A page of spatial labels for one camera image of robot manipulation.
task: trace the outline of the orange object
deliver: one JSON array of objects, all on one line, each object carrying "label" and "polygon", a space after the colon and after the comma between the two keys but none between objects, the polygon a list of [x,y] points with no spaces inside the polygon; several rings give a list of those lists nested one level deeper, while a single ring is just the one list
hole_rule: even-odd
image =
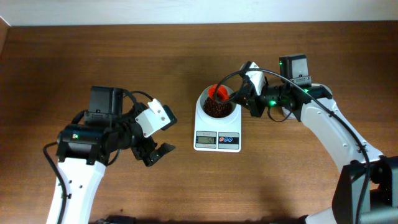
[{"label": "orange object", "polygon": [[[214,84],[214,85],[212,85],[212,86],[210,87],[210,89],[207,91],[209,97],[210,97],[211,99],[213,99],[213,100],[214,100],[214,97],[213,97],[213,96],[214,96],[214,92],[216,91],[216,87],[217,87],[217,84]],[[224,86],[222,86],[222,85],[218,88],[217,95],[218,95],[218,99],[219,99],[220,101],[226,101],[226,100],[229,99],[228,91],[227,91],[226,88],[225,88]]]}]

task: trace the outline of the green light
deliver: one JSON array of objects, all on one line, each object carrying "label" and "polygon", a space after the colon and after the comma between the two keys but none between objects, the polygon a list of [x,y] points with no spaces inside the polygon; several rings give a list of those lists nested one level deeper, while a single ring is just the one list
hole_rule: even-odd
[{"label": "green light", "polygon": [[271,101],[269,102],[269,106],[275,106],[275,105],[276,105],[276,101],[271,100]]}]

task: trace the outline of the coffee beans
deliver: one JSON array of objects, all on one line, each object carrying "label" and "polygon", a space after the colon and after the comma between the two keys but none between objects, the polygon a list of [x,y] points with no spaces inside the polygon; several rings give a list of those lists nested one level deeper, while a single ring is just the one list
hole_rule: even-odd
[{"label": "coffee beans", "polygon": [[224,118],[231,114],[231,103],[217,103],[215,100],[208,97],[203,105],[203,110],[209,116],[214,118]]}]

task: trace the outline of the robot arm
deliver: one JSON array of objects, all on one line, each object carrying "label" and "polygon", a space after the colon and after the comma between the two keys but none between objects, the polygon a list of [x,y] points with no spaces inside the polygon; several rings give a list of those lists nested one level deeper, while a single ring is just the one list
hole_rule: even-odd
[{"label": "robot arm", "polygon": [[[123,93],[134,103],[126,114],[121,114]],[[157,143],[151,135],[160,129],[166,130],[177,119],[167,105],[151,100],[147,108],[129,91],[91,88],[89,110],[78,114],[58,135],[57,170],[66,193],[57,179],[47,224],[88,223],[96,190],[106,166],[110,165],[112,152],[131,148],[136,159],[149,167],[175,148],[163,143],[156,149]],[[84,125],[78,124],[82,117]]]},{"label": "robot arm", "polygon": [[[251,116],[255,117],[261,117],[266,108],[268,116],[271,107],[288,109],[298,121],[311,129],[332,157],[341,173],[332,207],[307,216],[303,222],[397,223],[398,157],[386,158],[381,151],[372,147],[344,118],[330,90],[324,85],[312,85],[305,55],[281,57],[279,65],[281,75],[258,68],[254,62],[247,62],[240,71],[227,76],[218,86],[229,77],[240,75],[243,78],[242,87],[230,96],[230,101],[248,109]],[[264,72],[280,77],[284,84],[269,86],[267,79],[262,78]],[[217,99],[217,89],[214,99],[223,103]],[[369,157],[370,169],[359,150],[359,141]],[[371,180],[379,184],[376,190],[369,191],[369,183],[364,181],[367,169],[370,170]],[[357,222],[356,212],[363,189],[366,191],[362,196]]]}]

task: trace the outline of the red cup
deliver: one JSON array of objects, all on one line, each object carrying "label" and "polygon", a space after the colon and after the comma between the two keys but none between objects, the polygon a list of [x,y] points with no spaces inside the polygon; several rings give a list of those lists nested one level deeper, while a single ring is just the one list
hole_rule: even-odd
[{"label": "red cup", "polygon": [[[214,84],[214,85],[212,85],[212,86],[210,87],[210,89],[207,91],[209,97],[210,97],[211,99],[213,99],[213,100],[214,100],[214,97],[213,97],[213,96],[214,96],[214,92],[216,91],[216,87],[217,87],[217,84]],[[220,85],[220,87],[218,88],[217,95],[218,95],[217,98],[218,98],[220,101],[226,101],[226,100],[229,99],[228,91],[227,91],[226,88],[225,88],[224,86],[222,86],[222,85]]]}]

